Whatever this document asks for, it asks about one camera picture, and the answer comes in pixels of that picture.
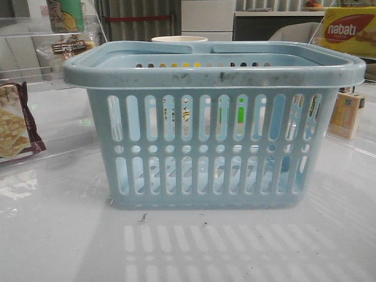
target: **snack package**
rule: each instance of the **snack package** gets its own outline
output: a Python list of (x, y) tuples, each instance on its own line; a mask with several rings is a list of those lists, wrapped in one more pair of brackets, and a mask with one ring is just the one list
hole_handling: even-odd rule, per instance
[(46, 149), (27, 102), (26, 82), (0, 85), (0, 163)]
[(84, 31), (80, 0), (47, 0), (47, 6), (54, 33)]
[(327, 9), (323, 25), (324, 37), (316, 39), (320, 46), (376, 58), (376, 7)]
[(338, 93), (328, 132), (353, 139), (359, 130), (365, 97), (356, 93)]

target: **cardboard box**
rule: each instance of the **cardboard box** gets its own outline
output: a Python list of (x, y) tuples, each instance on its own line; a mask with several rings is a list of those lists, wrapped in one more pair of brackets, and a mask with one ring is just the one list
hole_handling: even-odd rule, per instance
[(376, 7), (330, 8), (320, 46), (365, 58), (376, 58)]
[(359, 130), (365, 97), (356, 93), (338, 93), (328, 132), (352, 139)]

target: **glossy surface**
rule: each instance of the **glossy surface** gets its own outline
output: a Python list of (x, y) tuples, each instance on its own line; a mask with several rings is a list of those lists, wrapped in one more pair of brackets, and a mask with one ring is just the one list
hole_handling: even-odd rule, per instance
[[(85, 106), (78, 97), (75, 106)], [(325, 139), (306, 197), (289, 209), (119, 210), (98, 146), (70, 136), (82, 142), (70, 152), (48, 147), (49, 155), (0, 166), (2, 281), (376, 277), (376, 158), (354, 147)]]

